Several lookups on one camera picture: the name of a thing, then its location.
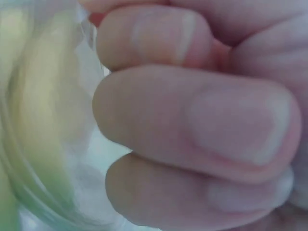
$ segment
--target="finger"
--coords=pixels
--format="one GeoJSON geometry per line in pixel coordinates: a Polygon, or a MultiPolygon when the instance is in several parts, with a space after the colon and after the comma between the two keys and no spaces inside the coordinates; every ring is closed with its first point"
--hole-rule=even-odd
{"type": "Polygon", "coordinates": [[[250,223],[282,205],[290,169],[245,185],[158,165],[130,154],[111,166],[106,189],[114,208],[133,223],[166,231],[217,231],[250,223]]]}
{"type": "Polygon", "coordinates": [[[80,0],[89,10],[107,12],[130,4],[171,4],[201,12],[215,36],[228,45],[308,10],[305,0],[80,0]]]}
{"type": "Polygon", "coordinates": [[[300,135],[298,107],[284,88],[184,68],[111,74],[93,110],[109,139],[149,159],[244,182],[285,169],[300,135]]]}
{"type": "Polygon", "coordinates": [[[205,19],[189,10],[134,6],[110,12],[98,30],[97,51],[111,70],[156,63],[203,67],[213,36],[205,19]]]}

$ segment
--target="clear glass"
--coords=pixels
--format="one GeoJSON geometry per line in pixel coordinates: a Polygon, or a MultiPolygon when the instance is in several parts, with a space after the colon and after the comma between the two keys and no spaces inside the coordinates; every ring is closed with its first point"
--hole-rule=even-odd
{"type": "Polygon", "coordinates": [[[75,0],[0,0],[1,160],[24,231],[144,229],[106,196],[105,173],[128,150],[96,126],[91,101],[106,69],[76,9],[75,0]]]}

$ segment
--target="hand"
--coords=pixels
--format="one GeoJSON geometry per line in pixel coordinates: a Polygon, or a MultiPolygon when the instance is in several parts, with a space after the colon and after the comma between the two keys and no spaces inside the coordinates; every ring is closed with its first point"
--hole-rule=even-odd
{"type": "Polygon", "coordinates": [[[115,209],[165,231],[306,230],[307,1],[84,5],[108,13],[96,120],[133,150],[107,174],[115,209]]]}

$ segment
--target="fingertip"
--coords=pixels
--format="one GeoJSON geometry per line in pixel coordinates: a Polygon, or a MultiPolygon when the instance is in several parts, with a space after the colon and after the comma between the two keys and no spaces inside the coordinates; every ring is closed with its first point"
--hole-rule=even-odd
{"type": "Polygon", "coordinates": [[[92,13],[89,16],[89,21],[98,28],[105,17],[104,13],[92,13]]]}

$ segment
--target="fingernail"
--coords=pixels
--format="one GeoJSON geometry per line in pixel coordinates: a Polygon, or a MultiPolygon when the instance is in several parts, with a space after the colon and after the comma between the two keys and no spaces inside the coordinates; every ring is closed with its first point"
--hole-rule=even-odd
{"type": "Polygon", "coordinates": [[[282,206],[290,196],[294,175],[289,168],[279,178],[261,185],[239,185],[213,180],[209,183],[210,205],[223,212],[253,212],[282,206]]]}
{"type": "Polygon", "coordinates": [[[195,27],[196,15],[190,11],[153,10],[136,20],[131,43],[144,61],[181,65],[191,45],[195,27]]]}
{"type": "Polygon", "coordinates": [[[220,87],[198,95],[187,111],[195,145],[213,157],[264,166],[282,145],[291,97],[260,86],[220,87]]]}

